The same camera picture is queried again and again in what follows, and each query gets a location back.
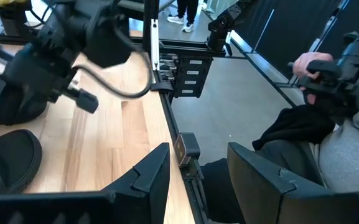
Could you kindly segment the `black aluminium table frame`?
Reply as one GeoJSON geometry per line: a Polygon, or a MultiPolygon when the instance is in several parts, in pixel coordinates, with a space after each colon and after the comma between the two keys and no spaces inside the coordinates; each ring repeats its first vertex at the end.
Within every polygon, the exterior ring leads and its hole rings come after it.
{"type": "MultiPolygon", "coordinates": [[[[142,37],[134,39],[135,43],[149,47],[152,56],[152,66],[156,82],[151,85],[152,91],[161,95],[162,105],[167,118],[170,134],[175,144],[180,134],[174,119],[170,104],[174,98],[170,97],[172,86],[162,80],[160,75],[160,55],[198,55],[224,57],[230,52],[230,46],[226,43],[222,51],[210,50],[206,42],[189,42],[181,40],[159,39],[157,33],[157,16],[163,10],[160,0],[120,0],[119,6],[124,9],[128,17],[142,19],[145,22],[142,37]]],[[[198,159],[192,159],[188,166],[179,167],[185,188],[190,200],[195,224],[208,224],[208,208],[205,192],[202,186],[203,174],[198,159]]]]}

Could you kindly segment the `black partition panel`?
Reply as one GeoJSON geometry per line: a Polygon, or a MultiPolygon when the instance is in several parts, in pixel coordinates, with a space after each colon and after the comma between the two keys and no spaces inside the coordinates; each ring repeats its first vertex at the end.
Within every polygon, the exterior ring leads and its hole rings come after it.
{"type": "Polygon", "coordinates": [[[304,102],[287,63],[304,52],[339,58],[359,31],[359,0],[257,0],[231,32],[237,49],[291,106],[304,102]]]}

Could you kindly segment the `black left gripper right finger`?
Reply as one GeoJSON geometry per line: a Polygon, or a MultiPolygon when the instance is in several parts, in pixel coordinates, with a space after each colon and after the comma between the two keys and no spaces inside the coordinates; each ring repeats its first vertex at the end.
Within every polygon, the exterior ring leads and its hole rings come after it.
{"type": "Polygon", "coordinates": [[[359,192],[333,192],[236,142],[227,159],[246,224],[359,224],[359,192]]]}

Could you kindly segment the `person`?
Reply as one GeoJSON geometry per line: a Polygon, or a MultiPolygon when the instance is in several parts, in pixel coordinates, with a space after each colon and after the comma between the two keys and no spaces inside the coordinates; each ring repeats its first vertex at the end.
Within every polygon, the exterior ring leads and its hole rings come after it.
{"type": "MultiPolygon", "coordinates": [[[[357,82],[359,105],[359,80],[357,82]]],[[[320,144],[278,139],[256,153],[305,179],[336,192],[359,192],[359,112],[346,119],[320,144]]],[[[220,223],[245,224],[231,184],[227,159],[202,166],[209,218],[220,223]]]]}
{"type": "Polygon", "coordinates": [[[167,21],[184,25],[182,31],[191,33],[195,29],[195,16],[197,15],[198,0],[177,0],[177,15],[168,16],[167,21]]]}

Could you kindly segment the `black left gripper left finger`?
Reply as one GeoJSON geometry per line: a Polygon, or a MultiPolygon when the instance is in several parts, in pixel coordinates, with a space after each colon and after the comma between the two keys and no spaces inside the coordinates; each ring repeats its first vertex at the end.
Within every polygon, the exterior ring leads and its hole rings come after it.
{"type": "Polygon", "coordinates": [[[163,142],[100,191],[0,195],[0,224],[163,224],[169,181],[163,142]]]}

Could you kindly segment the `person's hand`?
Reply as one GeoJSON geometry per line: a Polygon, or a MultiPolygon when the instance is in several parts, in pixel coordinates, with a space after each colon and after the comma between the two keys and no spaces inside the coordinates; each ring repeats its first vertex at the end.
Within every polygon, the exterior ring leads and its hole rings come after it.
{"type": "Polygon", "coordinates": [[[333,57],[330,54],[322,52],[306,52],[303,53],[293,64],[292,71],[299,79],[304,76],[311,77],[313,79],[318,78],[319,72],[310,73],[307,70],[308,65],[314,60],[333,61],[333,57]]]}

